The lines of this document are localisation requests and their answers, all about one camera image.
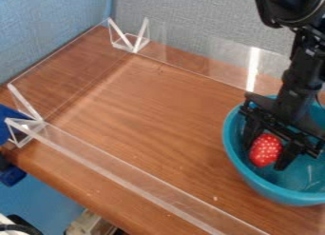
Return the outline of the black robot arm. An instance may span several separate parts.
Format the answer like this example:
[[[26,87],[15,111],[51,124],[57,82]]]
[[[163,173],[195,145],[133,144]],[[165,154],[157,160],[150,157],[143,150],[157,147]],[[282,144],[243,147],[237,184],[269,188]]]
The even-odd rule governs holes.
[[[245,116],[243,147],[270,131],[286,145],[274,169],[283,170],[301,154],[315,158],[325,147],[325,128],[311,119],[311,104],[325,84],[325,0],[255,0],[262,24],[294,32],[290,65],[275,98],[247,92],[239,113]]]

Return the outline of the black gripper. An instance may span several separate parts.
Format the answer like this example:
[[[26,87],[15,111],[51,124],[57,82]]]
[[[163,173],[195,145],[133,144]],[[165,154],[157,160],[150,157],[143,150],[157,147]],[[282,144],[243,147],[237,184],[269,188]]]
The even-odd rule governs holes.
[[[286,120],[274,111],[275,100],[251,92],[245,94],[245,102],[238,113],[245,117],[243,147],[251,147],[254,139],[269,132],[285,141],[283,150],[274,164],[274,169],[287,168],[298,155],[307,154],[316,158],[325,147],[325,128],[307,114],[299,121]]]

